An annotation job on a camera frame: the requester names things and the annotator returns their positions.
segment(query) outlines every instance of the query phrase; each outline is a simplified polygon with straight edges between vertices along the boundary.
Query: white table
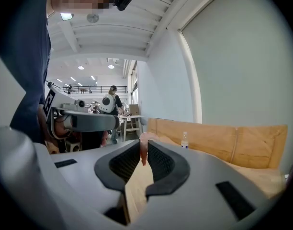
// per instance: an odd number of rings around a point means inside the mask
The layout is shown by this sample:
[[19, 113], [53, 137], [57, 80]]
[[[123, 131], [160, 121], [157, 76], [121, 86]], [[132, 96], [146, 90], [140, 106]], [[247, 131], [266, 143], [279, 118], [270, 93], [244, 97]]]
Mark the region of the white table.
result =
[[[123, 117], [123, 116], [120, 116], [119, 119], [123, 119], [124, 120], [124, 134], [123, 134], [123, 141], [126, 141], [126, 132], [127, 131], [138, 131], [140, 132], [140, 135], [142, 134], [142, 126], [141, 126], [141, 118], [143, 116], [141, 115], [136, 115], [136, 116], [127, 116], [127, 117]], [[127, 126], [127, 119], [132, 119], [132, 118], [137, 118], [138, 120], [138, 128], [133, 128], [133, 125], [132, 125], [132, 128], [126, 128]]]

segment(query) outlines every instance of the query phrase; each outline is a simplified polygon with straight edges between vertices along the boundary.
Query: railing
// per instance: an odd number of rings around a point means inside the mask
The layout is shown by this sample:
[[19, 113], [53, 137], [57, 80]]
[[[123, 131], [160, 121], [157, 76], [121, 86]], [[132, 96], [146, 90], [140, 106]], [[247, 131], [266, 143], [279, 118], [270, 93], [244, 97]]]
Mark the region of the railing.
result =
[[[54, 85], [54, 87], [68, 94], [108, 93], [110, 90], [110, 86], [72, 86], [72, 88], [59, 88]], [[118, 93], [127, 93], [127, 86], [117, 86], [117, 89]]]

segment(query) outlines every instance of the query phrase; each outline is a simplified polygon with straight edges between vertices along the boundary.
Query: plastic water bottle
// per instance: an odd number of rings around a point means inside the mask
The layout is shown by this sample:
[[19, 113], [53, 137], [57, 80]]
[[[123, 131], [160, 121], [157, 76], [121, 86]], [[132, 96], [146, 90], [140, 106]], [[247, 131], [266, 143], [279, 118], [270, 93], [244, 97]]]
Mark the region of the plastic water bottle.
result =
[[187, 138], [187, 132], [183, 133], [183, 139], [181, 139], [181, 147], [182, 148], [188, 148], [189, 142], [188, 142], [188, 138]]

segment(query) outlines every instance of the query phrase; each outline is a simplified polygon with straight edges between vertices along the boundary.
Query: smoke detector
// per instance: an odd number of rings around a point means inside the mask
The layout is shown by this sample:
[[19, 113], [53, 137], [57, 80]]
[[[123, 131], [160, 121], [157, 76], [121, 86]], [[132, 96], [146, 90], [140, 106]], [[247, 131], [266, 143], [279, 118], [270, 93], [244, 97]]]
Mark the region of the smoke detector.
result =
[[97, 14], [88, 14], [87, 21], [90, 23], [96, 23], [99, 21], [99, 16]]

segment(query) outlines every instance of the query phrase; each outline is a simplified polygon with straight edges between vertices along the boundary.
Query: white ceiling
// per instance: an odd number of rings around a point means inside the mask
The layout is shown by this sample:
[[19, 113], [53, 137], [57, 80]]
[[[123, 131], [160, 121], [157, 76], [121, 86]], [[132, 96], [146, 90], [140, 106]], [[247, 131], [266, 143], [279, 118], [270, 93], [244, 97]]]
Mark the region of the white ceiling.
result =
[[[173, 0], [132, 0], [125, 11], [104, 10], [99, 21], [75, 14], [62, 21], [59, 13], [49, 18], [53, 51], [47, 79], [122, 75], [123, 66], [108, 69], [106, 57], [146, 59], [146, 49]], [[79, 71], [82, 65], [85, 70]]]

